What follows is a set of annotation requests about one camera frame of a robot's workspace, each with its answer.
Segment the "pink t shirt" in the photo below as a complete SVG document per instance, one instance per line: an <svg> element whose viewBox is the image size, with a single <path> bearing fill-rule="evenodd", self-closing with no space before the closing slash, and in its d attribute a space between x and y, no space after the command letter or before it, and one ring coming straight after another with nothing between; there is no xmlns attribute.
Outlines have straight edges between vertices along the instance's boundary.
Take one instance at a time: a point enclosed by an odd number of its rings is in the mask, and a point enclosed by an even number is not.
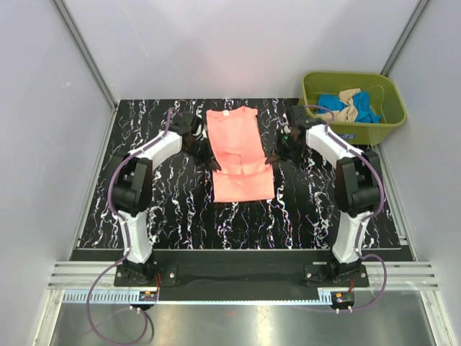
<svg viewBox="0 0 461 346"><path fill-rule="evenodd" d="M240 203L274 198L274 174L261 142L258 110L208 110L207 130L221 169L212 174L214 201Z"/></svg>

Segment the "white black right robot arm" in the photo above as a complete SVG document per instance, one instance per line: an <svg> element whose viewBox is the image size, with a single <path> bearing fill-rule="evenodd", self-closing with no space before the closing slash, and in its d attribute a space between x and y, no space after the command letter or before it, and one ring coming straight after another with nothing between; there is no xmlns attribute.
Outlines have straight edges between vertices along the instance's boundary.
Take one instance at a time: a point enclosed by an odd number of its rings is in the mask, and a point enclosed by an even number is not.
<svg viewBox="0 0 461 346"><path fill-rule="evenodd" d="M292 161L297 152L308 147L335 169L339 230L327 263L309 270L305 281L348 285L359 276L365 259L362 244L367 224L384 206L380 158L374 151L353 147L331 129L329 121L310 117L306 110L307 106L297 105L286 111L286 121L277 129L266 163Z"/></svg>

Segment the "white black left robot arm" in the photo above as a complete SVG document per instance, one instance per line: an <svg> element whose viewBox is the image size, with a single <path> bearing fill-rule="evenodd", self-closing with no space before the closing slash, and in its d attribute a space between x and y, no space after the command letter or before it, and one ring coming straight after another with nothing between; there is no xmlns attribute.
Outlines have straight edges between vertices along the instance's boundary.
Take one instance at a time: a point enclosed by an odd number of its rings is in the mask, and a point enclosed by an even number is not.
<svg viewBox="0 0 461 346"><path fill-rule="evenodd" d="M123 257L117 263L122 274L139 285L148 285L159 278L146 216L153 197L153 173L179 153L192 157L199 167L221 170L212 152L205 121L199 115L180 115L170 108L163 131L132 151L115 155L113 161L107 204L120 224L124 243Z"/></svg>

